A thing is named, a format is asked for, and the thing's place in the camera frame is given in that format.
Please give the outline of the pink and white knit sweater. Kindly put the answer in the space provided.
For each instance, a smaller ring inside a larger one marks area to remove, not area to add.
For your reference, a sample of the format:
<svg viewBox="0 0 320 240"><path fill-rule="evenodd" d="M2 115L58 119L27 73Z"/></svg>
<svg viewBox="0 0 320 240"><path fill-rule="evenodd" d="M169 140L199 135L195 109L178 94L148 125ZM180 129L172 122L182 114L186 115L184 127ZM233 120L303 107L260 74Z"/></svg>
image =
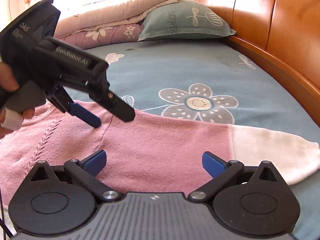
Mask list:
<svg viewBox="0 0 320 240"><path fill-rule="evenodd" d="M96 103L83 106L101 119L93 128L61 113L51 103L1 140L1 192L4 205L40 160L62 165L97 150L107 154L98 179L119 192L184 192L210 180L202 154L236 159L248 166L271 161L292 185L319 169L319 145L297 135L238 125L165 118L136 111L124 123Z"/></svg>

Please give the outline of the folded floral quilt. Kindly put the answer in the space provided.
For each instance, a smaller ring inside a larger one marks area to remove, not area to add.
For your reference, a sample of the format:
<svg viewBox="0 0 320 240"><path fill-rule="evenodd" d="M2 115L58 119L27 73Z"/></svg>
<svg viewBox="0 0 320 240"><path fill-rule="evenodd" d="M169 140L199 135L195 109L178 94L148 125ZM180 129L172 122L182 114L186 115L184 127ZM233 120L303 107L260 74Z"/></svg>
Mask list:
<svg viewBox="0 0 320 240"><path fill-rule="evenodd" d="M82 49L135 42L153 10L179 0L129 0L74 15L57 24L54 37Z"/></svg>

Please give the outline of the blue floral bed sheet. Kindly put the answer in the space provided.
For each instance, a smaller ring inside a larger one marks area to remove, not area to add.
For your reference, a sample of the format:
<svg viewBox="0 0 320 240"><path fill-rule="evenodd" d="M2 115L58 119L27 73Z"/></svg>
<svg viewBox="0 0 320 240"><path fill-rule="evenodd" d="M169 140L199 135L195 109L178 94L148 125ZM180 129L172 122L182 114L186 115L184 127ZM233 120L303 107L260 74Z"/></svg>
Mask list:
<svg viewBox="0 0 320 240"><path fill-rule="evenodd" d="M109 63L111 89L136 111L254 126L319 142L303 107L251 59L217 41L161 40L90 49ZM68 90L72 99L92 102Z"/></svg>

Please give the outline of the green flower pillow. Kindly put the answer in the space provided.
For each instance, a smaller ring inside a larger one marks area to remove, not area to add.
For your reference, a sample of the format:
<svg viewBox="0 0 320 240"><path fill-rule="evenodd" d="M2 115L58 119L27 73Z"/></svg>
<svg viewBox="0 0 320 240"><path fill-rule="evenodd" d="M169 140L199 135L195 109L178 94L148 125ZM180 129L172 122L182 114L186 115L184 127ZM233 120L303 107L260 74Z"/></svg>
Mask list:
<svg viewBox="0 0 320 240"><path fill-rule="evenodd" d="M236 34L228 23L211 9L193 0L161 6L145 18L139 41L223 38Z"/></svg>

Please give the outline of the orange wooden headboard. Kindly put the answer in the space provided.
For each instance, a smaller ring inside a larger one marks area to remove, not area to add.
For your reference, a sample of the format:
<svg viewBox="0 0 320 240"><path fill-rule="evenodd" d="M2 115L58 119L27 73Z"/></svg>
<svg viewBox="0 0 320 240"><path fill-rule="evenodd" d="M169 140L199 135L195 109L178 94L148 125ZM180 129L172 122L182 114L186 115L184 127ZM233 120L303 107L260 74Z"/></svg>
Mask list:
<svg viewBox="0 0 320 240"><path fill-rule="evenodd" d="M226 43L254 60L319 122L319 0L195 0L236 31Z"/></svg>

